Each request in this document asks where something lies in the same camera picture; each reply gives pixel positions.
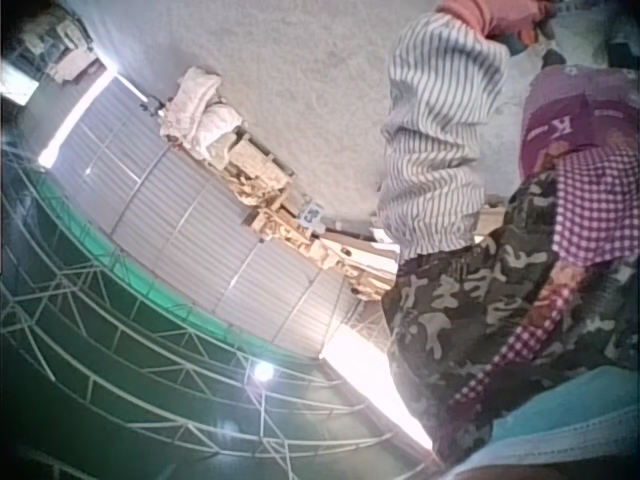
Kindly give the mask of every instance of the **camouflage pants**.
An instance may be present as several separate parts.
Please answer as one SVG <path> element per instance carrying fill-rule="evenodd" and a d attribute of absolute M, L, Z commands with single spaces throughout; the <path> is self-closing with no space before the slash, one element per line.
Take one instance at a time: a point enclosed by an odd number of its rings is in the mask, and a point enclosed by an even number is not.
<path fill-rule="evenodd" d="M 562 265 L 551 249 L 555 207 L 555 172 L 537 174 L 509 201 L 502 227 L 472 247 L 405 262 L 383 298 L 394 381 L 445 465 L 538 393 L 602 365 L 637 370 L 637 258 Z M 571 295 L 538 348 L 495 364 L 561 290 Z M 469 392 L 491 365 L 482 392 Z"/>

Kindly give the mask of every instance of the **hand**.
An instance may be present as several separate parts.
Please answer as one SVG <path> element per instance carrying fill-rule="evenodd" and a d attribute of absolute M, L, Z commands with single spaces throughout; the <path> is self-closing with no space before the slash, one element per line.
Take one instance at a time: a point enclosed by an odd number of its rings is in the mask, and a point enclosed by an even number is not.
<path fill-rule="evenodd" d="M 443 0 L 438 12 L 448 13 L 485 37 L 523 35 L 555 14 L 557 0 Z"/>

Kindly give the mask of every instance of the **light blue fabric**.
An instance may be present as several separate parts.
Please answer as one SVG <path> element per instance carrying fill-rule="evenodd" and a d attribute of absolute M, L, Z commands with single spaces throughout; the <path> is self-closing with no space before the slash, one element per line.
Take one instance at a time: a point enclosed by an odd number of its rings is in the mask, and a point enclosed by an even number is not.
<path fill-rule="evenodd" d="M 546 465 L 638 450 L 638 373 L 601 367 L 494 423 L 489 443 L 444 476 L 488 465 Z"/>

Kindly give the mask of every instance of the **white striped shirt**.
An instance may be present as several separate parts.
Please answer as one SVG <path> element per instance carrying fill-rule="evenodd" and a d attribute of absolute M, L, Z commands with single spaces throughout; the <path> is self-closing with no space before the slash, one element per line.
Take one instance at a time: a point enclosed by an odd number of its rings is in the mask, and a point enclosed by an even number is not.
<path fill-rule="evenodd" d="M 453 17 L 429 14 L 391 57 L 391 111 L 383 126 L 386 178 L 378 204 L 401 260 L 473 243 L 484 182 L 477 126 L 502 88 L 509 53 Z"/>

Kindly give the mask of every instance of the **striped shirt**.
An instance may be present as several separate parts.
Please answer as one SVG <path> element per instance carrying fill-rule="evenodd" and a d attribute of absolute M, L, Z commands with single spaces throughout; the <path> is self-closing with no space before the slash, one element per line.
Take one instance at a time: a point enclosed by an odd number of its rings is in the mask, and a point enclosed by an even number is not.
<path fill-rule="evenodd" d="M 401 261 L 473 243 L 485 200 L 473 168 L 477 127 L 493 110 L 508 58 L 506 47 L 443 13 L 420 17 L 401 35 L 389 66 L 378 204 Z"/>

